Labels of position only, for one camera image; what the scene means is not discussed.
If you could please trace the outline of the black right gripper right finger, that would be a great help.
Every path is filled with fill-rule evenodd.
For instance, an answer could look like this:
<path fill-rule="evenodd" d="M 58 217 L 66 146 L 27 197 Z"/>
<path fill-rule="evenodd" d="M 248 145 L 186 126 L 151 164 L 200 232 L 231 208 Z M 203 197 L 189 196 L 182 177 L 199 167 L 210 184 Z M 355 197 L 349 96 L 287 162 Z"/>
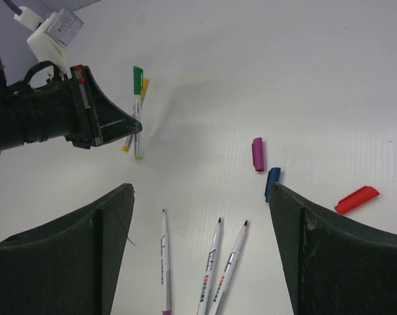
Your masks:
<path fill-rule="evenodd" d="M 275 182 L 269 207 L 294 314 L 397 314 L 397 235 Z"/>

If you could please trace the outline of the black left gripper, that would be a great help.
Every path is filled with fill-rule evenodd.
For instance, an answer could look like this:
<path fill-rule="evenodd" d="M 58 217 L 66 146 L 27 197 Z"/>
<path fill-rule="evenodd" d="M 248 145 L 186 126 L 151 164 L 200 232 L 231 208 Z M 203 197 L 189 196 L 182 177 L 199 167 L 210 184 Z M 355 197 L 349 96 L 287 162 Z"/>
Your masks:
<path fill-rule="evenodd" d="M 56 137 L 89 149 L 142 131 L 105 96 L 88 66 L 73 66 L 71 73 L 42 61 L 8 85 L 0 57 L 0 151 Z"/>

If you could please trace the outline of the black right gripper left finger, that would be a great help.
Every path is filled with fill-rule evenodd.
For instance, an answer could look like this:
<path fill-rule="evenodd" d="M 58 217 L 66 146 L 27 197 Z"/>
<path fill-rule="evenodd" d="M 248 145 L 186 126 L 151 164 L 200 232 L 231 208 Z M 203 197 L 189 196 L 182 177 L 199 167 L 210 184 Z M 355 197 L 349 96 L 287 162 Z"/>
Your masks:
<path fill-rule="evenodd" d="M 0 314 L 110 314 L 134 204 L 125 183 L 0 241 Z"/>

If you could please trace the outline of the yellow pen cap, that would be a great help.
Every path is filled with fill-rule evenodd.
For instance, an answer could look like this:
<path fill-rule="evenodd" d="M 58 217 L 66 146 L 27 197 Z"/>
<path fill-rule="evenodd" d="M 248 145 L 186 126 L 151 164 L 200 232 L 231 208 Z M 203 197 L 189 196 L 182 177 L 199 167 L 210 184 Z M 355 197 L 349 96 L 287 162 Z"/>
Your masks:
<path fill-rule="evenodd" d="M 144 78 L 143 78 L 143 80 L 142 80 L 142 92 L 141 92 L 141 94 L 140 94 L 141 100 L 144 100 L 144 99 L 145 99 L 145 96 L 146 96 L 146 92 L 147 92 L 147 89 L 148 89 L 149 82 L 150 82 L 150 80 L 149 80 L 147 77 L 144 77 Z"/>

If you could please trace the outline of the green pen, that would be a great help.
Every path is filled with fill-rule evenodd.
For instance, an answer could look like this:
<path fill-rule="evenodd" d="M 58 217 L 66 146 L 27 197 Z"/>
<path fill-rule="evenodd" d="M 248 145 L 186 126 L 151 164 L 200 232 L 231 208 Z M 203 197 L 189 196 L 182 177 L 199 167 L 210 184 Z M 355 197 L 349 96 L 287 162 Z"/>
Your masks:
<path fill-rule="evenodd" d="M 141 106 L 142 100 L 140 96 L 134 95 L 134 97 L 135 97 L 135 119 L 138 122 L 140 122 L 140 111 L 142 107 Z M 139 132 L 135 134 L 134 149 L 135 149 L 135 160 L 140 161 L 142 159 L 142 153 L 141 153 L 141 137 Z"/>

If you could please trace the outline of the purple pen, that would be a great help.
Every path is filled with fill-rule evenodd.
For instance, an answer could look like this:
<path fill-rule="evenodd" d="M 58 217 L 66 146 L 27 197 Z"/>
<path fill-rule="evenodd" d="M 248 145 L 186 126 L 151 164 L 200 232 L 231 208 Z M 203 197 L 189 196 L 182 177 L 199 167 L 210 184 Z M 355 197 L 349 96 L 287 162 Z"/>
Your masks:
<path fill-rule="evenodd" d="M 172 314 L 169 225 L 167 220 L 167 213 L 164 209 L 162 210 L 162 225 L 163 232 L 161 236 L 161 312 L 162 314 Z"/>

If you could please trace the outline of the green pen cap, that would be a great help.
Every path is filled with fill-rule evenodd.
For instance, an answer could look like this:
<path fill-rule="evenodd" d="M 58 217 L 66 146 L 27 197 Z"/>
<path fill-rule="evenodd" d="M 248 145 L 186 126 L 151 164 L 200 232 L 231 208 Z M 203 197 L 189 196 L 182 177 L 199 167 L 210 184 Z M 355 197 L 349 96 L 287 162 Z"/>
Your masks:
<path fill-rule="evenodd" d="M 133 66 L 133 94 L 140 96 L 143 91 L 143 69 Z"/>

